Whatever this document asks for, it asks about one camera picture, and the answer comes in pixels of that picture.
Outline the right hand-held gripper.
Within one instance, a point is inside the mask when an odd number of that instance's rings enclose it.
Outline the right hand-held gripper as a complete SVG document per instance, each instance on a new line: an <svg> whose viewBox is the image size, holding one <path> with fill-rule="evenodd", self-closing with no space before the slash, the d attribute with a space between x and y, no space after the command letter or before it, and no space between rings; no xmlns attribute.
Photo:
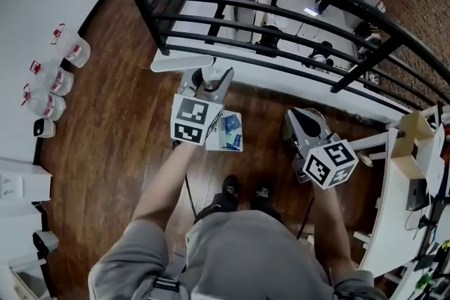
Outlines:
<svg viewBox="0 0 450 300"><path fill-rule="evenodd" d="M290 108L285 114L286 135L302 148L292 162L299 183L312 181L326 190L349 180L358 158L348 140L334 133L314 146L309 138L325 138L329 128L324 118L300 108Z"/></svg>

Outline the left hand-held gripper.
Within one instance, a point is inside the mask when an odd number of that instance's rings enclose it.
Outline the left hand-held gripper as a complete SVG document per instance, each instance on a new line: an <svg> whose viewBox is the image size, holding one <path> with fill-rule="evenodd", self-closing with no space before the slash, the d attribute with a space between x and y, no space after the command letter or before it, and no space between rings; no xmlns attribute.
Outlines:
<svg viewBox="0 0 450 300"><path fill-rule="evenodd" d="M187 69L174 95L170 135L174 140L203 145L224 109L234 69Z"/></svg>

